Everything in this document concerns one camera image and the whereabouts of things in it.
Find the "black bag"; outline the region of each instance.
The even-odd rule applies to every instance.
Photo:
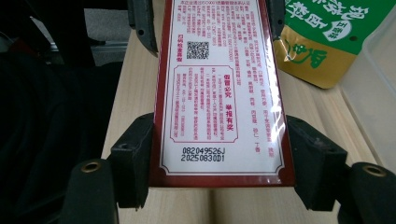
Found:
[[[57,218],[72,168],[101,156],[120,69],[0,54],[1,223]]]

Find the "plastic packaging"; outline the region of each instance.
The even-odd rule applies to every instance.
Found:
[[[294,186],[263,1],[166,1],[152,187]]]
[[[396,7],[363,42],[341,87],[378,161],[396,173]]]
[[[274,42],[278,68],[322,89],[334,87],[360,53],[364,39],[394,0],[287,0],[285,27]]]

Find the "wooden table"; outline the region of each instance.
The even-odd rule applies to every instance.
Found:
[[[161,44],[164,0],[153,0],[155,32]],[[153,112],[159,59],[129,40],[107,131],[103,158],[128,126]],[[303,119],[348,151],[347,163],[375,163],[340,88],[320,90],[279,71],[285,112]],[[293,188],[150,189],[143,209],[120,209],[120,223],[337,223],[333,212],[307,211]]]

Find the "date code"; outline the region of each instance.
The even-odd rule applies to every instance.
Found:
[[[225,147],[183,147],[181,161],[224,161]]]

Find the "white label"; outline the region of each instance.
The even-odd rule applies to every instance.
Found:
[[[285,123],[258,2],[175,0],[172,10],[161,167],[277,175]]]

